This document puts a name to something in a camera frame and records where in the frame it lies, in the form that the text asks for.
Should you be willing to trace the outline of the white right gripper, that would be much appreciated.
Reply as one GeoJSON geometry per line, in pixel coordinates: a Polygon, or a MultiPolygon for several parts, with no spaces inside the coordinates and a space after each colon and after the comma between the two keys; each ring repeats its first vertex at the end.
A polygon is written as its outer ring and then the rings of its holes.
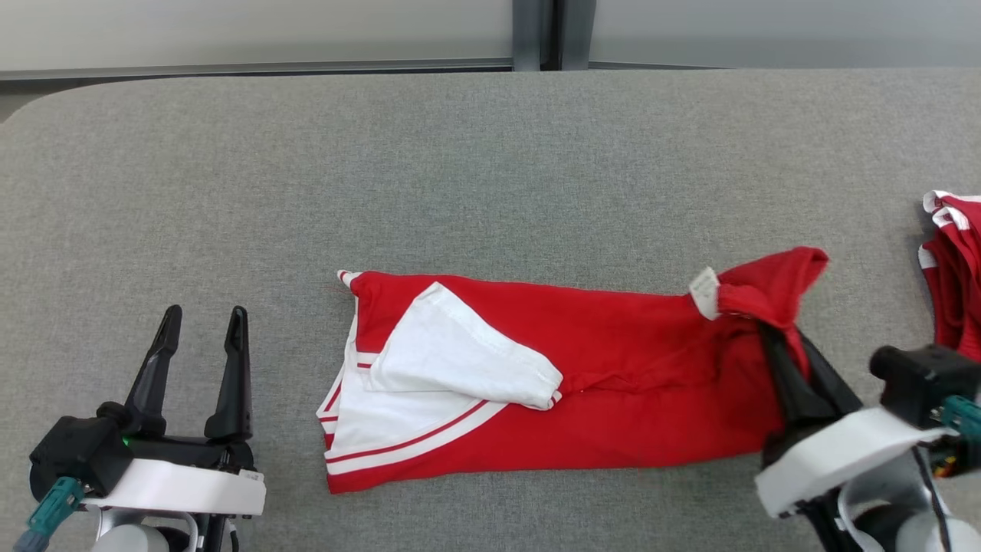
{"type": "Polygon", "coordinates": [[[950,434],[945,426],[918,429],[882,406],[863,409],[858,395],[803,332],[807,374],[795,364],[778,329],[760,326],[758,332],[782,416],[763,453],[784,454],[756,476],[757,495],[768,516],[794,514],[799,502],[950,434]],[[840,420],[810,436],[813,422],[832,419],[840,420]]]}

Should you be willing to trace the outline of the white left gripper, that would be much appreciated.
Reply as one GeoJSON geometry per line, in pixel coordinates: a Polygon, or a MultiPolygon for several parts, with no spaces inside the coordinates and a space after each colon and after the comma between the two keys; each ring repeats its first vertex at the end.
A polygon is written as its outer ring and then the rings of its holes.
{"type": "MultiPolygon", "coordinates": [[[[182,308],[171,305],[147,350],[127,395],[125,436],[162,436],[169,361],[181,335],[182,308]]],[[[99,508],[182,511],[221,516],[260,516],[265,478],[254,461],[248,312],[234,307],[225,332],[225,368],[215,412],[203,437],[130,436],[132,461],[105,485],[92,475],[80,480],[84,503],[99,508]]]]}

